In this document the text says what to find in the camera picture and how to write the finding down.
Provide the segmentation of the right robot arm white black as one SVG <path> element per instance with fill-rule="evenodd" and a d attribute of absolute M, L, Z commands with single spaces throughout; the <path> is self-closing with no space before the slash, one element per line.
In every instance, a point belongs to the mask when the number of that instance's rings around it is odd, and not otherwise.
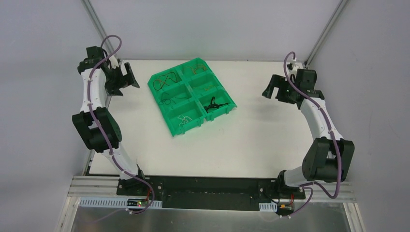
<path fill-rule="evenodd" d="M 296 104 L 308 123 L 313 142 L 301 166 L 278 174 L 275 193 L 287 198 L 298 189 L 317 185 L 329 198 L 335 199 L 347 177 L 355 145 L 344 139 L 334 126 L 323 93 L 315 89 L 316 71 L 293 70 L 289 77 L 272 75 L 262 96 L 270 99 L 277 88 L 278 101 Z"/>

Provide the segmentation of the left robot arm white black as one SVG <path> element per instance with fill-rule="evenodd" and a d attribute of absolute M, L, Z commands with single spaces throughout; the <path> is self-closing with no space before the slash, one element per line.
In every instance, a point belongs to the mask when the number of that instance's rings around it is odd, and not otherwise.
<path fill-rule="evenodd" d="M 83 81 L 83 101 L 72 122 L 86 147 L 106 157 L 118 171 L 118 188 L 143 195 L 147 191 L 143 171 L 122 146 L 120 127 L 106 106 L 109 96 L 122 96 L 122 88 L 139 88 L 139 84 L 129 63 L 124 64 L 126 73 L 122 73 L 118 64 L 112 65 L 115 58 L 102 47 L 86 51 L 87 57 L 77 67 Z"/>

